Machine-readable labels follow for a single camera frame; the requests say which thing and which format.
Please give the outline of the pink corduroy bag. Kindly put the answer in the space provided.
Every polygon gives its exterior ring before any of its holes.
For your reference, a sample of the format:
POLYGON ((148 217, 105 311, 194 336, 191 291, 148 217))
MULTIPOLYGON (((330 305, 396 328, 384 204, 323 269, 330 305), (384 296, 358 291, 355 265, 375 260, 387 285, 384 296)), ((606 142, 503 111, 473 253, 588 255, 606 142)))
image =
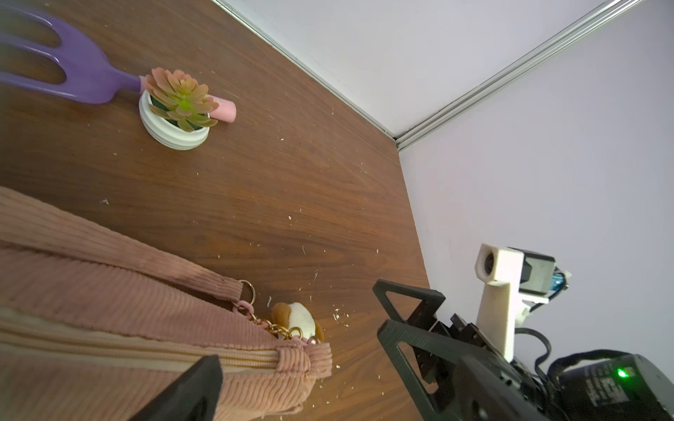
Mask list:
POLYGON ((333 368, 315 329, 261 321, 243 283, 1 190, 1 417, 128 420, 205 357, 188 417, 300 412, 333 368))

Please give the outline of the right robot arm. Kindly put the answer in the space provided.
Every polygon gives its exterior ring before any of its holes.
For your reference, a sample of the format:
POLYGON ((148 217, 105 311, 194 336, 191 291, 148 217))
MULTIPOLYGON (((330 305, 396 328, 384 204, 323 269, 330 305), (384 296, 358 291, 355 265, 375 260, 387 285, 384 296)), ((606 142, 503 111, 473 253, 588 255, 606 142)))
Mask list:
POLYGON ((373 292, 388 314, 377 331, 384 351, 425 420, 671 420, 673 383, 639 354, 598 349, 559 358, 542 370, 507 361, 474 324, 435 317, 445 297, 379 280, 373 292))

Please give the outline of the brown white plush keychain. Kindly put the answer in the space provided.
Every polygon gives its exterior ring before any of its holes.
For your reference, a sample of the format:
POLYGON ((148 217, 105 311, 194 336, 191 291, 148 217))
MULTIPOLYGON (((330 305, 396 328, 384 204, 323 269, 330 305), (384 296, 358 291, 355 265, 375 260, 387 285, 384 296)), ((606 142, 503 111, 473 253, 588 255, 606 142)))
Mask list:
POLYGON ((301 303, 277 303, 272 307, 271 322, 286 329, 291 338, 324 341, 321 325, 301 303))

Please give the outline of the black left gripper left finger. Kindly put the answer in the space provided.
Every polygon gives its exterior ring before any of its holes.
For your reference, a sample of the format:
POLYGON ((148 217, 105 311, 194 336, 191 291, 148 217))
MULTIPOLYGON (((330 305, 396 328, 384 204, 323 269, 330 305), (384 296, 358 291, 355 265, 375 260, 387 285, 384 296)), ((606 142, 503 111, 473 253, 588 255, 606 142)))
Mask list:
POLYGON ((131 420, 214 420, 223 373, 217 355, 201 358, 131 420))

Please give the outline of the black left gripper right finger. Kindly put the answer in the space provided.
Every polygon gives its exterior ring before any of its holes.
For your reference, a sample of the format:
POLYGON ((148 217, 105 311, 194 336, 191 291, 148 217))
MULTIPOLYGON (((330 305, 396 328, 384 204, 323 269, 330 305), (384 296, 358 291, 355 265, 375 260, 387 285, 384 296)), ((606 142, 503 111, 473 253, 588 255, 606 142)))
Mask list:
POLYGON ((474 356, 457 363, 453 384, 461 420, 547 420, 474 356))

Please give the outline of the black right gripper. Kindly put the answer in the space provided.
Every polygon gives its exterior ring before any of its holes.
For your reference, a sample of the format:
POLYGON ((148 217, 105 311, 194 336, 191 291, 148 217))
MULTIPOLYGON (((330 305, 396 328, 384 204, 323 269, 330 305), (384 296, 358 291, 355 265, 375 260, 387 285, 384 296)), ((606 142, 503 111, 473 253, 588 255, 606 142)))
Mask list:
POLYGON ((477 326, 458 315, 450 326, 437 322, 436 313, 446 300, 440 291, 384 279, 372 291, 391 319, 378 329, 377 338, 424 420, 462 418, 453 377, 456 364, 469 355, 547 420, 558 419, 555 393, 544 373, 532 372, 516 359, 506 361, 477 326))

